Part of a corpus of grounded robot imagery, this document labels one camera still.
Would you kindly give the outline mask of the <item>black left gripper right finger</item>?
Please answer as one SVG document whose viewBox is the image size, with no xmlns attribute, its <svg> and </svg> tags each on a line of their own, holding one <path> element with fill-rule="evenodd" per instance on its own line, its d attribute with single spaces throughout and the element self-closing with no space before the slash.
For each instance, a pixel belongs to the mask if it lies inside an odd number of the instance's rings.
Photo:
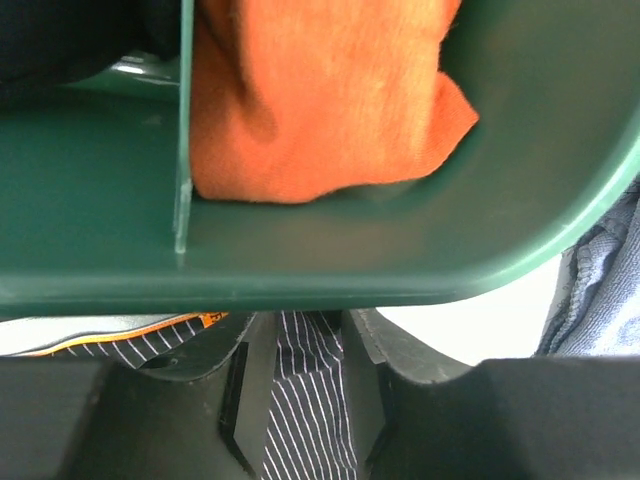
<svg viewBox="0 0 640 480">
<path fill-rule="evenodd" d="M 375 310 L 342 315 L 361 479 L 635 479 L 639 362 L 533 357 L 468 366 Z"/>
</svg>

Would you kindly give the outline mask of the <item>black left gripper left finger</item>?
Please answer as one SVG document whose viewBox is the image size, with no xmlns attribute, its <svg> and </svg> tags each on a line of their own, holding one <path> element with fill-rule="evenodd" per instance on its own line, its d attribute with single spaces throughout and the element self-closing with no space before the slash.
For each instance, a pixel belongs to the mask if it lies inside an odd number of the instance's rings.
<svg viewBox="0 0 640 480">
<path fill-rule="evenodd" d="M 134 369 L 1 363 L 5 479 L 257 479 L 276 355 L 273 314 L 233 314 Z"/>
</svg>

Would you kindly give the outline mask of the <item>black pinstriped underwear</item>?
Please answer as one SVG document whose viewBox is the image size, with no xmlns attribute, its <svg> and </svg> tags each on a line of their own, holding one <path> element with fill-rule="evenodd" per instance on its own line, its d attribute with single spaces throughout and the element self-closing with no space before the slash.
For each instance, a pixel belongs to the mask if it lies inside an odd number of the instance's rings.
<svg viewBox="0 0 640 480">
<path fill-rule="evenodd" d="M 274 375 L 257 479 L 354 479 L 336 312 L 275 312 Z M 138 369 L 231 313 L 31 316 L 1 323 L 5 359 L 111 360 Z"/>
</svg>

